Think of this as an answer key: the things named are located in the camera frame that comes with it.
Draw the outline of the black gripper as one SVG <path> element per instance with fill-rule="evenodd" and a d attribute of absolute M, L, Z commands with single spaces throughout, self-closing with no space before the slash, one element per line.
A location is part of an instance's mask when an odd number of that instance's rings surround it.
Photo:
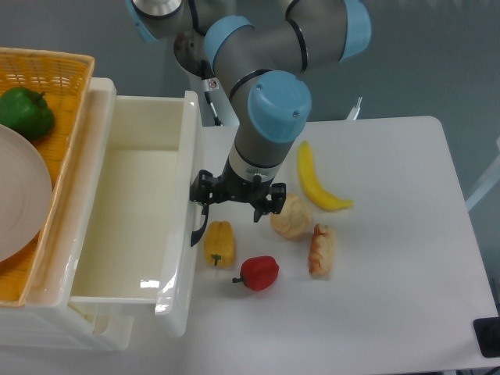
<path fill-rule="evenodd" d="M 273 179 L 260 182 L 257 187 L 237 175 L 226 163 L 219 177 L 208 170 L 199 170 L 191 183 L 189 199 L 202 207 L 207 215 L 211 204 L 227 201 L 249 203 L 254 208 L 253 222 L 258 223 L 262 216 L 280 214 L 287 198 L 287 185 L 273 183 Z"/>

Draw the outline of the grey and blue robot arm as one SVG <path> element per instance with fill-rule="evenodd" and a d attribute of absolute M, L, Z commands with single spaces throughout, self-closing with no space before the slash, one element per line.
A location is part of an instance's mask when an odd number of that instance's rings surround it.
<path fill-rule="evenodd" d="M 202 170 L 190 199 L 203 209 L 248 203 L 254 217 L 279 213 L 286 186 L 275 176 L 302 132 L 312 96 L 299 75 L 345 61 L 370 43 L 370 15 L 360 1 L 286 1 L 284 19 L 269 30 L 228 11 L 226 1 L 129 1 L 146 41 L 187 31 L 202 36 L 203 61 L 239 121 L 219 176 Z"/>

